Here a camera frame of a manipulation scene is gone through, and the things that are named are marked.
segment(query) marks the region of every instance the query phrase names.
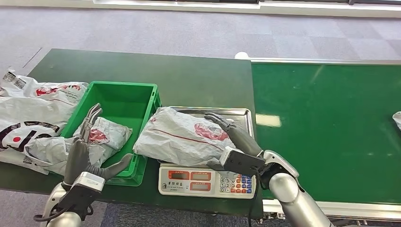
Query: green plastic crate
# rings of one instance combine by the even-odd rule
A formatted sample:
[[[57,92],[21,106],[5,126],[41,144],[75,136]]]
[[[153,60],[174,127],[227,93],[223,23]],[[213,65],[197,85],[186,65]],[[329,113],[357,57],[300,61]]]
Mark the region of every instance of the green plastic crate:
[[[61,136],[70,138],[84,120],[88,110],[100,103],[100,115],[115,123],[132,128],[132,135],[124,147],[106,160],[102,167],[108,167],[121,160],[132,147],[146,122],[161,106],[156,84],[93,81],[87,88],[76,110],[69,119]],[[147,157],[134,154],[131,164],[107,184],[139,186],[142,183]]]

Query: robotic arm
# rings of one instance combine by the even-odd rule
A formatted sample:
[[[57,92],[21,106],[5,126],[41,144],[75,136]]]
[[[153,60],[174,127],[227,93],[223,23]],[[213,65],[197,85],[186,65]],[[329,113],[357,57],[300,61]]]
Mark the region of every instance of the robotic arm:
[[[84,119],[80,137],[71,145],[63,182],[53,189],[43,215],[34,216],[35,221],[41,222],[40,227],[79,227],[87,215],[93,214],[91,204],[101,194],[105,182],[131,162],[133,154],[126,154],[108,168],[90,163],[89,134],[101,112],[100,104],[96,104]]]
[[[265,185],[280,202],[292,226],[334,227],[299,184],[299,173],[282,156],[271,150],[263,151],[245,130],[218,114],[207,113],[205,119],[218,124],[237,147],[226,148],[219,163],[208,163],[210,168],[260,177],[262,188]]]

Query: white plastic package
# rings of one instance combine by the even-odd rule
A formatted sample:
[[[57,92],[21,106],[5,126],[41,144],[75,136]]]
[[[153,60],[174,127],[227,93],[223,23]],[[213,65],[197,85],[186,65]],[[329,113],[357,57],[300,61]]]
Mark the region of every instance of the white plastic package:
[[[395,121],[398,128],[401,130],[401,111],[398,111],[395,114],[393,114],[392,119]]]
[[[196,166],[212,159],[218,161],[226,146],[235,148],[217,124],[161,107],[148,121],[133,149],[139,155]]]
[[[0,161],[46,174],[24,154],[31,140],[58,136],[87,83],[38,83],[8,72],[0,79]]]
[[[74,132],[74,137],[41,138],[32,140],[25,146],[25,154],[37,166],[64,175],[68,152],[74,139],[79,137],[82,125]],[[117,153],[128,141],[132,129],[98,117],[89,134],[89,161],[100,167],[109,157]]]

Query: barcode label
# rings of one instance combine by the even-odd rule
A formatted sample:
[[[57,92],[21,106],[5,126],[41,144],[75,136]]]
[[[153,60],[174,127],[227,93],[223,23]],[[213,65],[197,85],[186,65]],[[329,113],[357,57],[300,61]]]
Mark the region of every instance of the barcode label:
[[[26,164],[32,164],[32,159],[25,155],[24,160],[22,162]]]
[[[18,78],[14,85],[17,86],[18,88],[22,89],[25,86],[26,82]]]
[[[12,72],[8,72],[4,75],[3,80],[7,81],[7,82],[12,82],[16,79],[17,77],[12,73]]]

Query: digital scale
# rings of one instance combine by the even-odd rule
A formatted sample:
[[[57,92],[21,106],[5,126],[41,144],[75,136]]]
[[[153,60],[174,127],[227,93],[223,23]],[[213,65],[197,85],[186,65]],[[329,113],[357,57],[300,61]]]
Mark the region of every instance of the digital scale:
[[[173,107],[176,111],[203,118],[205,113],[221,115],[246,129],[253,137],[251,112],[248,109]],[[255,176],[239,175],[236,179],[221,176],[206,165],[179,166],[161,163],[158,188],[162,195],[251,199],[256,186]]]

